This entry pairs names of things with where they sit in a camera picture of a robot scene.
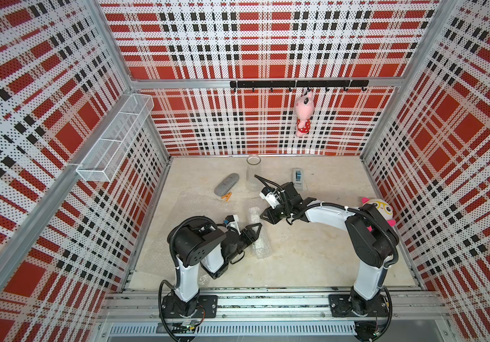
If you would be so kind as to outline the grey tape dispenser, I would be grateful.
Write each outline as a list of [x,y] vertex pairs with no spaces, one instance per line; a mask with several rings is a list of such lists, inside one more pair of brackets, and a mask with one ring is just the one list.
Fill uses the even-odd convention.
[[303,170],[301,168],[295,168],[293,170],[293,185],[299,192],[304,190]]

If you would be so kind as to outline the bubble wrap sheet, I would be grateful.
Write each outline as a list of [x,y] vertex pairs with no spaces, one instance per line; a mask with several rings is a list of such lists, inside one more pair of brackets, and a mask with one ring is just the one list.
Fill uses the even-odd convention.
[[144,245],[133,271],[128,289],[152,292],[164,279],[175,283],[175,267],[169,251],[169,233],[186,218],[206,216],[221,224],[229,215],[238,217],[239,228],[246,224],[243,205],[207,195],[181,192],[161,201],[152,218]]
[[267,223],[261,219],[264,207],[260,200],[249,199],[245,204],[246,223],[253,225],[253,231],[258,239],[253,243],[253,253],[257,259],[266,259],[272,255],[273,249],[267,232]]

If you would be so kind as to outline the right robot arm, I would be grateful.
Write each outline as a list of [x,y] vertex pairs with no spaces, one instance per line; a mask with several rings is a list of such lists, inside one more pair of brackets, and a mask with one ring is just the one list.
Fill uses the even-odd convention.
[[303,199],[293,183],[279,185],[263,178],[260,197],[268,203],[261,219],[275,225],[285,220],[323,224],[348,233],[360,266],[341,315],[352,312],[367,316],[380,301],[389,268],[399,260],[399,238],[393,229],[395,221],[380,212],[380,207],[367,200],[360,207],[347,207],[315,198]]

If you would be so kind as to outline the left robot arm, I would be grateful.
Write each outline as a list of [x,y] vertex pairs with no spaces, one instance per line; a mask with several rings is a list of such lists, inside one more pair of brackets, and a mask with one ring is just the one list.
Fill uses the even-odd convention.
[[193,216],[175,227],[167,238],[175,264],[176,284],[161,298],[164,319],[211,319],[216,316],[218,296],[202,295],[199,271],[220,278],[233,260],[260,237],[262,224],[239,228],[239,218],[229,215],[217,224],[205,216]]

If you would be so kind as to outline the clear glass vase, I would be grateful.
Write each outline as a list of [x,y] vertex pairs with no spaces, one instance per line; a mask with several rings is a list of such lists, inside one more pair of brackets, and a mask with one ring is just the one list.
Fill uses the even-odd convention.
[[251,192],[259,192],[263,185],[255,177],[261,172],[261,157],[258,155],[249,155],[246,158],[246,189]]

